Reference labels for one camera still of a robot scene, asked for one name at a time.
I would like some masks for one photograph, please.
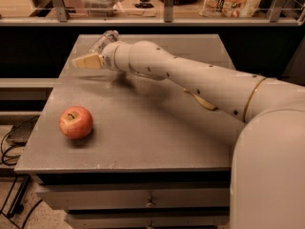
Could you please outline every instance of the cable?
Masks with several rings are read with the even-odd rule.
[[[12,189],[13,189],[14,185],[16,184],[17,179],[18,179],[18,177],[15,177],[15,179],[13,180],[13,183],[12,183],[12,185],[11,185],[11,187],[10,187],[10,190],[9,190],[9,192],[8,192],[8,195],[7,195],[6,199],[4,200],[4,203],[3,203],[2,207],[1,207],[1,210],[0,210],[1,213],[3,212],[4,207],[6,206],[8,200],[9,200],[10,194],[11,194],[11,192],[12,192]]]
[[[40,200],[38,200],[38,201],[34,204],[34,206],[32,206],[32,208],[30,209],[29,213],[27,214],[25,220],[23,221],[23,224],[22,224],[22,226],[21,226],[21,229],[25,229],[26,224],[27,224],[27,222],[28,222],[28,220],[29,220],[29,218],[30,218],[30,216],[31,216],[31,213],[37,208],[37,206],[38,206],[42,201],[43,201],[43,200],[40,199]]]
[[[1,211],[1,215],[3,215],[11,224],[13,224],[17,229],[21,229],[15,222],[13,222],[6,214]]]
[[[1,143],[0,143],[0,151],[1,151],[1,154],[2,154],[0,164],[5,164],[7,166],[14,166],[14,165],[17,164],[17,161],[18,161],[20,156],[9,156],[8,152],[10,150],[14,149],[14,148],[18,148],[18,147],[22,147],[22,146],[17,145],[17,144],[12,145],[6,151],[4,151],[3,150],[3,142],[7,138],[8,135],[12,134],[14,131],[16,131],[18,128],[22,127],[23,125],[31,123],[35,118],[38,118],[38,117],[39,117],[39,115],[30,118],[29,120],[21,123],[19,126],[16,126],[16,127],[12,128],[8,133],[6,133],[3,136],[2,140],[1,140]]]

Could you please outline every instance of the drawer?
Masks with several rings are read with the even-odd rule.
[[[41,185],[36,193],[55,210],[230,206],[229,188],[202,184]]]
[[[215,228],[229,222],[229,211],[192,209],[185,211],[67,214],[74,229],[97,228]]]

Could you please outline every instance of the drawer handle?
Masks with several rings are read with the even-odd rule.
[[[146,229],[154,229],[154,227],[153,227],[153,222],[152,222],[152,221],[150,221],[150,225],[147,226]]]
[[[155,203],[153,202],[153,198],[149,197],[148,202],[145,205],[147,208],[153,208],[155,206]]]

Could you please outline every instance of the red apple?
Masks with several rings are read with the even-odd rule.
[[[70,139],[80,139],[92,131],[92,114],[81,106],[69,107],[58,121],[60,132]]]

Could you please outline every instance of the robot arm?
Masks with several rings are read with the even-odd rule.
[[[110,70],[170,79],[246,123],[269,108],[305,99],[303,87],[176,57],[149,41],[111,43],[100,56]]]
[[[114,42],[99,64],[169,79],[247,124],[232,164],[231,229],[305,224],[305,88],[176,57],[158,45]]]

